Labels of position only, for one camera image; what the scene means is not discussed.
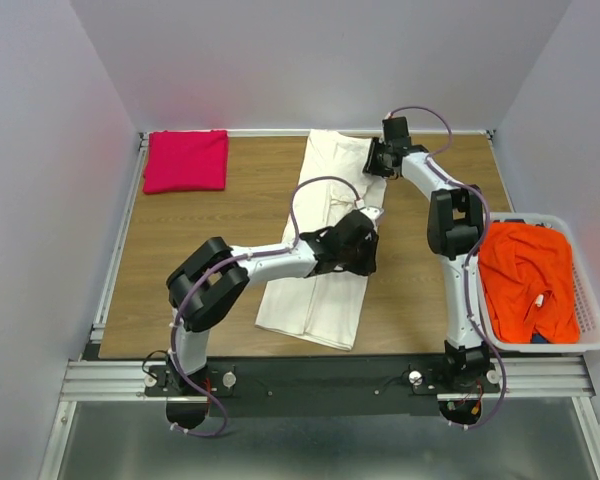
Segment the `red cloth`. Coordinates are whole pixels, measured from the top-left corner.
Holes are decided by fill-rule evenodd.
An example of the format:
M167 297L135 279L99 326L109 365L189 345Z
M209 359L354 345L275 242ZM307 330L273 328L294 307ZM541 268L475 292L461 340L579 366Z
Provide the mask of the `red cloth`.
M228 156L226 130L152 133L142 191L224 190Z

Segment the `wire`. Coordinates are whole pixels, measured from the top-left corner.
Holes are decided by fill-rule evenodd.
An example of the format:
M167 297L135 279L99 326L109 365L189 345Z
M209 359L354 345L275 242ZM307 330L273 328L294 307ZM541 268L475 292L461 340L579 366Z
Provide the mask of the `wire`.
M140 368L142 369L142 371L144 373L146 373L147 375L149 375L151 378L153 378L154 380L158 381L158 376L153 373L152 371L150 371L149 369L146 368L147 362L149 360L151 360L151 358L156 354L156 353L162 353L164 355L164 358L166 359L169 356L169 353L166 350L154 350L153 352L151 352L149 355L147 355L146 357L144 357L144 360L142 361L142 365L140 366Z
M465 261L464 261L464 298L465 298L465 302L467 304L467 317L469 319L469 322L471 323L471 326L476 331L478 336L480 336L481 340L487 344L487 346L489 347L491 352L493 352L493 355L496 357L496 360L498 361L498 365L500 366L500 371L502 372L502 387L500 389L500 396L498 397L498 401L496 402L495 406L491 409L491 411L489 412L487 417L484 420L482 420L480 423L476 423L475 425L468 426L468 428L471 428L471 429L479 428L482 425L485 425L487 422L489 422L498 413L498 411L500 410L500 407L502 406L502 402L504 401L504 397L505 397L506 391L507 391L507 373L505 371L504 361L502 360L502 356L500 355L500 352L498 352L498 349L491 342L491 340L489 340L489 338L482 332L481 328L478 326L478 324L474 320L475 315L474 315L473 309L471 307L471 294L470 294L470 290L469 290L469 281L470 281L469 270L468 270L469 262L471 261L471 257L475 256L478 253L478 249L480 248L480 246L484 242L485 238L487 237L487 231L489 230L489 227L491 226L491 210L489 210L489 205L487 203L486 198L484 198L484 196L482 195L482 192L480 192L477 188L472 187L471 185L467 185L467 184L453 180L451 177L446 175L444 172L442 172L441 170L436 168L433 165L433 163L431 163L433 160L433 157L435 155L438 155L438 154L448 150L451 147L451 144L453 143L453 133L451 132L451 127L449 126L449 123L444 119L444 117L442 115L440 115L438 112L436 112L430 108L422 107L419 105L408 105L405 107L400 107L400 108L396 108L395 110L392 110L391 112L389 112L387 114L387 116L385 118L391 118L393 115L395 115L396 113L401 112L403 110L423 110L425 112L429 112L432 115L436 116L444 124L445 128L447 129L447 144L445 146L439 148L438 150L436 150L432 153L429 153L426 157L426 164L429 167L429 169L438 178L440 178L442 181L444 181L446 184L454 186L456 188L464 188L464 189L470 191L471 193L473 193L478 198L478 200L480 200L480 203L482 204L482 206L484 208L485 220L484 220L484 229L482 230L482 235L480 235L480 238L478 239L476 244L473 246L473 248L471 250L469 250L469 253L467 254Z
M289 216L291 217L291 224L293 225L294 239L289 247L285 247L285 248L281 248L281 249L277 249L277 250L268 250L268 251L264 251L264 252L257 252L257 253L253 253L251 255L248 255L248 254L237 255L235 257L229 257L225 260L222 260L222 261L216 263L213 267L209 268L206 272L204 272L202 274L202 276L198 279L198 281L196 281L193 284L193 286L191 287L191 289L187 292L184 299L180 302L180 307L178 308L178 311L173 320L173 324L171 326L170 352L169 352L169 355L171 356L171 362L173 363L174 368L178 372L178 375L180 375L184 379L184 381L187 385L189 385L191 388L193 388L199 394L207 397L207 399L209 399L209 401L211 403L213 403L216 407L218 407L218 409L222 413L222 424L220 425L220 427L218 429L216 429L213 432L197 432L194 430L183 428L180 425L173 423L171 425L171 428L173 430L177 430L177 431L184 433L185 435L191 435L194 437L216 437L216 436L220 435L225 430L225 428L227 428L227 425L229 423L229 414L227 413L227 410L224 407L224 405L222 404L222 402L220 402L220 400L218 400L215 397L215 395L213 395L211 392L208 392L205 389L203 389L202 387L196 385L196 383L193 382L189 378L189 376L186 374L186 372L182 368L180 358L178 357L176 340L177 340L178 327L180 325L182 325L182 323L183 323L182 322L182 314L183 314L185 306L189 303L189 301L191 300L193 295L196 293L196 291L209 279L209 277L211 275L222 270L227 265L230 265L235 262L240 262L242 260L247 260L250 257L251 258L259 258L259 257L267 257L270 255L279 255L282 253L290 252L291 250L296 248L296 246L298 245L298 242L300 241L300 227L298 226L298 219L296 218L296 214L294 212L293 202L296 198L296 195L302 188L306 187L307 185L309 185L311 183L324 181L324 180L333 180L333 181L344 183L353 191L356 200L361 199L360 194L358 193L356 188L350 182L348 182L340 177L335 177L332 175L325 175L325 176L321 176L321 177L311 178L309 180L306 180L306 181L300 183L295 188L295 190L293 191L293 193L291 195L291 207L290 207L290 211L289 211Z

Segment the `metal frame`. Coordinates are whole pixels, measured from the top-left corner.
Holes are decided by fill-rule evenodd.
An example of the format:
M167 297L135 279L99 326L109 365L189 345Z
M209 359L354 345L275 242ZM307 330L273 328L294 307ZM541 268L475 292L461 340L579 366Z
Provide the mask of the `metal frame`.
M288 131L276 133L281 135L282 132L285 135L290 134ZM263 132L235 131L232 134L233 136L261 136ZM295 134L306 134L306 132L295 132ZM148 152L148 134L141 134L141 139L137 164L127 196L123 218L93 321L90 336L91 343L102 341L109 313L113 287L120 266L136 192ZM584 359L580 356L509 357L505 358L504 362L508 379L507 398L571 397L573 399L589 454L598 478L600 478L600 425L597 422L590 400L590 397L594 395L594 390ZM206 402L205 397L146 397L144 394L145 374L141 370L141 364L139 361L69 362L51 436L40 471L40 479L56 479L60 474L64 454L69 447L71 427L78 402ZM147 366L157 364L160 364L160 362L147 362ZM496 397L497 395L487 394L485 396ZM439 400L462 397L464 397L463 394L438 395Z

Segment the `plastic basket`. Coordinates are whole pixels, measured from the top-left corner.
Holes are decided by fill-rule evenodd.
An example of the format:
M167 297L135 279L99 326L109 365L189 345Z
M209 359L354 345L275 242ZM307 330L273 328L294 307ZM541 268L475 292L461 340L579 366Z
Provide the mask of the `plastic basket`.
M580 253L576 249L573 235L567 224L558 217L539 215L536 213L492 213L492 221L524 221L531 225L543 225L562 232L573 250L573 285L576 299L576 318L580 327L578 343L505 343L495 336L491 327L489 310L482 288L482 280L478 271L478 298L484 333L500 350L524 353L583 353L589 350L600 350L600 308L593 294L589 279L585 274Z

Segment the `gray floor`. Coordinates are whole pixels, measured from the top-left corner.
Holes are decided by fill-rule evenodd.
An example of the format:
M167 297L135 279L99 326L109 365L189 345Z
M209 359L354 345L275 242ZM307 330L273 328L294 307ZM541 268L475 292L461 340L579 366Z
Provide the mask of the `gray floor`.
M511 399L469 432L406 415L235 419L224 438L169 431L164 405L79 405L61 477L102 479L588 479L570 399Z

